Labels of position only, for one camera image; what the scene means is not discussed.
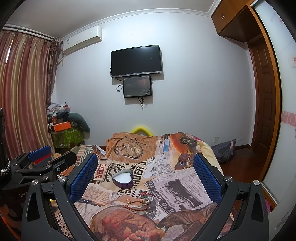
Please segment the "bedspread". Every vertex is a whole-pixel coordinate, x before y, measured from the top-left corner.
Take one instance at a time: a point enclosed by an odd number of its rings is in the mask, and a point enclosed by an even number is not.
[[[107,140],[103,156],[95,145],[72,149],[79,165],[88,153],[98,156],[94,179],[75,206],[99,240],[188,241],[205,224],[217,206],[212,202],[193,168],[193,157],[202,153],[222,172],[212,149],[199,138],[178,132],[145,137],[116,133]],[[117,187],[111,175],[133,171],[133,187]],[[149,200],[149,205],[127,202]],[[59,210],[55,215],[64,234],[72,237]],[[229,217],[221,236],[230,229]]]

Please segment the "purple heart-shaped box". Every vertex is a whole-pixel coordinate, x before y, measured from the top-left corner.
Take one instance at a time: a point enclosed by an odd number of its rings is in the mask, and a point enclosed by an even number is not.
[[[123,189],[129,189],[133,186],[133,171],[131,169],[121,170],[111,175],[113,183]]]

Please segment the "bag on floor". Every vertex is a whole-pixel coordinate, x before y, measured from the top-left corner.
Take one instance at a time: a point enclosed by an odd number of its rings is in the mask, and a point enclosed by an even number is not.
[[[235,139],[229,142],[224,142],[216,146],[212,146],[212,150],[219,164],[224,164],[230,161],[234,154]]]

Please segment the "brown cord bracelet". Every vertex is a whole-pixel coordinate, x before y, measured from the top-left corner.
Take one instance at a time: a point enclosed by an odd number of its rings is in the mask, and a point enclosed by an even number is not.
[[[144,208],[144,209],[137,209],[137,208],[129,207],[130,204],[135,203],[135,202],[139,202],[141,204],[146,205],[146,208]],[[124,207],[127,208],[128,210],[131,210],[132,212],[134,212],[134,211],[145,211],[145,210],[147,210],[148,209],[148,205],[150,204],[150,201],[149,200],[132,201],[130,199],[127,199],[126,200],[126,203],[127,203],[127,205],[124,205]]]

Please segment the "television screen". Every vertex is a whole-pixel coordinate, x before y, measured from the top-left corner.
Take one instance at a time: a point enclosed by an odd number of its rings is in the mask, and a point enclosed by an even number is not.
[[[123,97],[142,97],[151,96],[150,76],[134,76],[123,78]]]
[[[112,78],[162,73],[159,45],[111,52]]]

